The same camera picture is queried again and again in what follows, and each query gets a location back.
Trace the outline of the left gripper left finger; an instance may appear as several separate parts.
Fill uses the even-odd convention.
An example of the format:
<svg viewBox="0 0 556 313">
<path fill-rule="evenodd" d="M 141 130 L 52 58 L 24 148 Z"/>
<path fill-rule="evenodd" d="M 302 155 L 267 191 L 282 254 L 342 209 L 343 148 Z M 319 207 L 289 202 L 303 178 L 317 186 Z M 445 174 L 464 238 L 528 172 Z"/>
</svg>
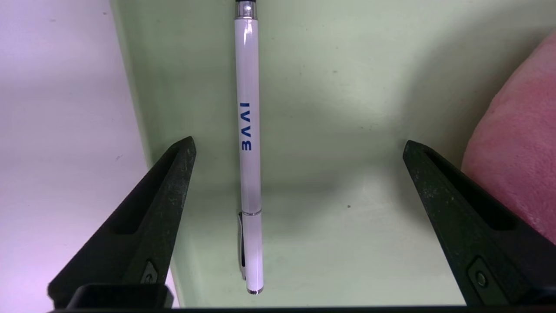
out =
<svg viewBox="0 0 556 313">
<path fill-rule="evenodd" d="M 48 285 L 55 308 L 171 308 L 165 285 L 196 147 L 172 144 Z"/>
</svg>

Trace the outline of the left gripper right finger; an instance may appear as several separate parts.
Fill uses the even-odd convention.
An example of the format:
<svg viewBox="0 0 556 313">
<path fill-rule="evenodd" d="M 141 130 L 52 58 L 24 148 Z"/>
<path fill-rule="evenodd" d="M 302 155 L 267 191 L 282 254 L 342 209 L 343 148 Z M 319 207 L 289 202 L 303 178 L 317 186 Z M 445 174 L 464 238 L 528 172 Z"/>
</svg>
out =
<svg viewBox="0 0 556 313">
<path fill-rule="evenodd" d="M 403 161 L 467 305 L 555 306 L 550 240 L 428 146 Z"/>
</svg>

